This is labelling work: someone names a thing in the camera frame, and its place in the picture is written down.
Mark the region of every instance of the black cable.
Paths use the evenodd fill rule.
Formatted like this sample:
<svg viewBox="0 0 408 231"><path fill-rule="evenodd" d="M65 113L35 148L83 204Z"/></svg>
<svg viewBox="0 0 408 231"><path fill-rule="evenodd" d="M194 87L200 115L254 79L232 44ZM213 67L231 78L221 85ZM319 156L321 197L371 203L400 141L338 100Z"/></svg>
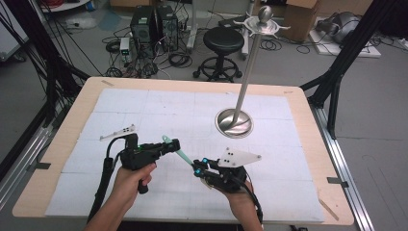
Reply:
<svg viewBox="0 0 408 231"><path fill-rule="evenodd" d="M124 36L119 37L119 36L116 35L116 33L119 33L119 32L124 31L124 30L126 30L126 29L128 29L129 31L126 32L126 34L125 34ZM120 29L120 30L118 30L118 31L115 31L115 32L114 32L114 36L115 36L117 39L125 38L126 35L129 34L130 32L131 32L131 31L130 31L130 27L125 27L125 28L123 28L123 29Z"/></svg>
<svg viewBox="0 0 408 231"><path fill-rule="evenodd" d="M222 16L222 14L220 14L220 13L215 13L215 12L212 12L212 11L208 11L208 12L211 13L211 14L215 14L215 15L219 16L222 20L225 20L225 17Z"/></svg>
<svg viewBox="0 0 408 231"><path fill-rule="evenodd" d="M407 51L407 48L400 47L400 44L398 46L394 45L395 43L395 38L389 37L389 36L384 36L381 34L375 34L371 39L370 39L370 44L373 47L379 46L380 44L388 45L391 46L395 49L402 50L402 51Z"/></svg>
<svg viewBox="0 0 408 231"><path fill-rule="evenodd" d="M75 39L69 34L69 33L66 33L70 38L71 38L71 40L74 42L74 44L76 45L76 47L82 52L82 54L85 56L85 58L87 58L87 60L90 62L90 64L93 66L93 68L95 68L96 69L96 71L100 74L100 75L102 75L102 73L99 71L99 69L95 66L95 64L90 60L90 58L88 57L88 55L84 52L84 50L78 45L78 43L75 41Z"/></svg>
<svg viewBox="0 0 408 231"><path fill-rule="evenodd" d="M31 62L32 62L37 74L38 74L38 78L39 78L39 81L41 83L42 89L45 92L45 86L41 81L41 78L46 79L45 74L43 72L43 70L45 69L44 64L39 61L40 58L29 48L29 46L24 42L24 40L18 34L18 32L16 32L13 29L13 25L11 24L11 22L8 24L6 21L4 21L4 16L1 13L0 13L0 22L10 32L10 34L15 38L15 40L18 42L18 44L26 51L26 54L27 54L28 58L31 60Z"/></svg>
<svg viewBox="0 0 408 231"><path fill-rule="evenodd" d="M112 40L105 46L109 53L117 54L120 51L120 40Z"/></svg>
<svg viewBox="0 0 408 231"><path fill-rule="evenodd" d="M211 11L209 11L211 13L211 16L210 16L210 19L208 19L207 24L205 25L205 28L208 27L208 24L210 23L211 19L213 19L213 12L214 12L214 6L216 5L216 1L217 0L214 0L213 6L211 7Z"/></svg>
<svg viewBox="0 0 408 231"><path fill-rule="evenodd" d="M60 48L61 48L61 51L63 52L63 54L64 54L64 56L65 56L65 59L68 60L70 64L73 64L73 62L72 62L72 60L71 60L71 58L70 58L70 56L69 56L68 50L67 50L67 48L66 48L66 45L65 45L65 42L64 42L64 38L63 38L63 36L62 36L62 34L61 34L61 32L60 32L60 29L59 29L59 26L58 26L58 25L60 25L61 27L63 27L63 26L61 25L61 23L58 23L58 24L57 24L57 21L58 21L58 20L57 20L57 19L54 17L54 15L51 13L51 9L49 8L48 5L44 5L44 8L48 11L48 13L49 13L49 15L50 15L50 18L54 21L54 24L55 24L55 26L56 26L56 29L57 29L57 32L58 32L58 35L59 35L58 37L55 35L54 30L52 30L52 28L51 28L50 20L46 20L48 27L50 28L52 34L54 35L55 41L59 44L59 46L60 46Z"/></svg>
<svg viewBox="0 0 408 231"><path fill-rule="evenodd" d="M118 137L118 138L113 138L109 144L108 144L108 148L106 149L106 158L110 157L111 154L111 147L114 144L115 141L119 140L119 139L123 139L122 137Z"/></svg>
<svg viewBox="0 0 408 231"><path fill-rule="evenodd" d="M186 18L186 20L184 21L184 25L187 27L187 22L188 22L189 19L190 19L190 15L189 15L189 12L186 10L186 7L185 7L184 4L183 4L183 9L184 9L184 12L185 12L186 15L187 15L187 18Z"/></svg>
<svg viewBox="0 0 408 231"><path fill-rule="evenodd" d="M310 46L316 46L316 45L320 45L322 47L324 47L327 52L333 56L335 56L335 54L331 53L330 50L325 46L327 44L333 44L334 42L329 42L329 43L321 43L321 41L327 36L327 33L324 34L319 41L305 41L305 42L299 42L299 41L293 41L287 38L276 38L278 41L281 42L285 42L287 44L297 44L296 50L297 52L301 53L301 54L309 54L310 53Z"/></svg>
<svg viewBox="0 0 408 231"><path fill-rule="evenodd" d="M4 13L6 14L7 19L9 20L9 24L11 25L12 29L14 30L12 21L10 20L9 14L8 14L7 11L6 11L6 8L5 8L5 6L3 5L3 2L0 2L0 5L1 5L1 7L3 8L3 11L4 11Z"/></svg>
<svg viewBox="0 0 408 231"><path fill-rule="evenodd" d="M186 68L192 64L192 58L186 53L175 52L168 55L168 62L177 68Z"/></svg>
<svg viewBox="0 0 408 231"><path fill-rule="evenodd" d="M279 41L274 40L273 38L272 39L262 39L260 48L267 50L267 51L278 51L282 49L282 44Z"/></svg>

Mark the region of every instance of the black stool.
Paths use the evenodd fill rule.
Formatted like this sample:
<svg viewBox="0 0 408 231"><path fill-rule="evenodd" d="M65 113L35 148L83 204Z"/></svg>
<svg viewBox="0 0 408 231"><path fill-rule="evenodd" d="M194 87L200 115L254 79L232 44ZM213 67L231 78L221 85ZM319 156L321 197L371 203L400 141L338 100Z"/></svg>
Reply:
<svg viewBox="0 0 408 231"><path fill-rule="evenodd" d="M205 60L197 71L192 74L194 78L198 78L201 72L208 77L207 81L225 79L234 83L234 77L242 77L242 72L238 70L237 65L232 60L225 58L225 56L237 52L243 47L243 36L239 32L231 28L215 27L204 35L203 40L204 44L209 49L218 54L218 57L212 57ZM206 64L212 60L217 60L215 65ZM231 65L224 67L224 61L227 61ZM207 72L207 69L212 70L213 72L209 73Z"/></svg>

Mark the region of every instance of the desk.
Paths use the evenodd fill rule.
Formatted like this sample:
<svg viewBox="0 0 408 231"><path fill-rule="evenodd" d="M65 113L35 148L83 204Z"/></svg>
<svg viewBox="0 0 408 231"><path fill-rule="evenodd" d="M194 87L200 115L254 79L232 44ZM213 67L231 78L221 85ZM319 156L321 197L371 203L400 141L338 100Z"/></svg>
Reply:
<svg viewBox="0 0 408 231"><path fill-rule="evenodd" d="M42 162L51 163L47 170L37 169L13 208L16 217L45 218L45 211L58 183L60 172L103 89L174 90L189 92L239 92L241 85L165 80L114 79L93 77L87 80L60 130L50 144ZM327 177L336 177L319 128L300 88L249 85L248 94L283 96L288 99L293 120L313 176L323 224L350 225L354 218L340 185L329 184Z"/></svg>

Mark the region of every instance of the forearm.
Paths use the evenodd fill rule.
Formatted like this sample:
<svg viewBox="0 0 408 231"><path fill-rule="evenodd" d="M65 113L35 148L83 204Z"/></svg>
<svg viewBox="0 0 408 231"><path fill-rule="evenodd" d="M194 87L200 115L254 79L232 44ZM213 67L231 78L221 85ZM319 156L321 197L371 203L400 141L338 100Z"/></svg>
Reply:
<svg viewBox="0 0 408 231"><path fill-rule="evenodd" d="M126 212L127 209L124 209L124 206L115 204L114 200L108 199L87 224L84 231L115 231Z"/></svg>
<svg viewBox="0 0 408 231"><path fill-rule="evenodd" d="M262 224L257 218L240 218L240 224L244 231L263 231Z"/></svg>

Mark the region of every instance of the handheld controller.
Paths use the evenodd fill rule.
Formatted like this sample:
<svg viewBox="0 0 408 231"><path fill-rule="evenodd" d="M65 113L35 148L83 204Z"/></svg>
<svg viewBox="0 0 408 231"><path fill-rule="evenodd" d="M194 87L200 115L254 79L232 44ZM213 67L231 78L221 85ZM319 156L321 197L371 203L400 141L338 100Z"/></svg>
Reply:
<svg viewBox="0 0 408 231"><path fill-rule="evenodd" d="M171 142L145 143L138 145L138 135L136 133L125 137L125 149L117 155L120 156L122 166L131 170L138 170L142 167L155 163L166 153L180 150L180 142L177 139ZM148 192L147 186L139 181L138 191L140 194Z"/></svg>
<svg viewBox="0 0 408 231"><path fill-rule="evenodd" d="M241 185L237 183L245 182L246 170L244 167L220 167L219 159L216 161L204 158L202 161L194 160L192 168L194 176L204 179L205 182L217 189L228 193L236 193L241 189ZM217 170L218 173L209 171L209 169Z"/></svg>

